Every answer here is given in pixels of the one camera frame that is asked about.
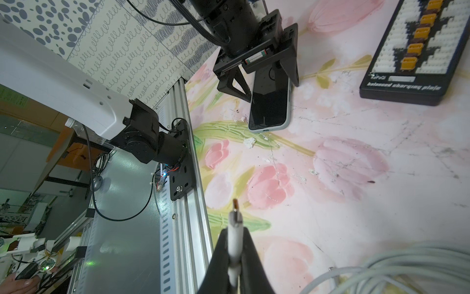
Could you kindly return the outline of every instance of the metal panel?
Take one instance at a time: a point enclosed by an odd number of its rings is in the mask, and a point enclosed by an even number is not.
[[[173,107],[172,118],[184,118],[190,126],[190,138],[193,137],[191,120],[189,118],[188,101],[186,99],[186,90],[184,80],[178,82],[168,92],[168,97],[174,101],[166,107]],[[194,293],[202,283],[209,260],[212,256],[212,241],[209,230],[209,221],[203,197],[201,175],[197,164],[194,140],[190,140],[191,156],[196,169],[196,189],[190,191],[186,197],[176,200],[173,203],[174,211],[177,214],[175,226],[175,240],[177,246],[177,262],[179,265],[185,265],[185,269],[180,269],[180,293]]]
[[[101,213],[126,218],[146,204],[150,173],[156,162],[139,162],[118,150],[101,173],[103,186],[96,193]],[[158,293],[160,289],[160,217],[152,198],[137,217],[111,222],[95,214],[89,232],[86,257],[76,293]]]

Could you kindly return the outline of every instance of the black bracket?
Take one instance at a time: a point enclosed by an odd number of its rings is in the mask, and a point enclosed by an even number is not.
[[[297,23],[283,30],[279,10],[272,11],[261,20],[259,38],[255,38],[254,43],[249,46],[246,52],[232,58],[222,48],[220,49],[213,69],[219,79],[217,90],[251,102],[250,88],[238,66],[241,64],[247,73],[251,73],[277,62],[281,64],[294,86],[298,87],[297,42]],[[246,61],[260,52],[263,52],[262,57],[250,62]],[[234,79],[245,93],[233,87]]]
[[[242,87],[244,93],[233,86],[234,80],[236,80],[237,83]],[[219,85],[217,86],[217,90],[219,92],[243,99],[246,102],[251,102],[250,87],[246,83],[245,78],[242,75],[242,71],[238,66],[230,69],[219,77]]]
[[[172,135],[175,139],[182,141],[186,152],[183,160],[180,163],[180,167],[177,170],[168,173],[170,183],[170,199],[172,201],[180,199],[181,197],[185,196],[189,190],[196,187],[196,172],[191,154],[191,145],[189,144],[189,132],[185,128],[185,122],[180,120],[176,124],[175,130],[179,132],[169,133],[169,135]]]

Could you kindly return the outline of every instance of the pink tulip print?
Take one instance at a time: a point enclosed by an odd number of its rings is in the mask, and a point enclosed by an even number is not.
[[[314,173],[331,191],[347,199],[360,199],[363,187],[389,170],[383,154],[355,139],[330,137],[313,159]]]
[[[293,194],[287,167],[282,163],[258,168],[247,185],[248,201],[258,209],[273,208]]]
[[[384,0],[320,0],[308,18],[308,29],[318,33],[342,32],[380,9]]]
[[[255,238],[255,245],[276,293],[298,293],[313,280],[313,252],[307,245],[282,237]]]
[[[215,143],[212,145],[205,156],[206,166],[214,169],[220,162],[227,158],[230,153],[228,150],[229,143],[229,140],[223,140],[220,143]]]

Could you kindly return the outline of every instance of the table surface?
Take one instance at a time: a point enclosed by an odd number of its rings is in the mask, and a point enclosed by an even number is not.
[[[278,294],[414,242],[470,245],[469,46],[439,106],[362,99],[398,1],[293,2],[278,3],[300,35],[287,129],[248,131],[249,103],[217,91],[218,50],[186,84],[212,240],[239,198]]]

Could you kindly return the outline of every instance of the white cable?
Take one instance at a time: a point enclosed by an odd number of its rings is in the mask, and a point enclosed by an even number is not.
[[[408,249],[376,254],[362,267],[345,267],[331,270],[308,284],[300,294],[308,294],[318,285],[333,277],[353,273],[330,294],[380,294],[387,283],[409,294],[416,290],[394,280],[393,276],[410,274],[442,281],[470,289],[470,249],[439,242],[423,242]]]

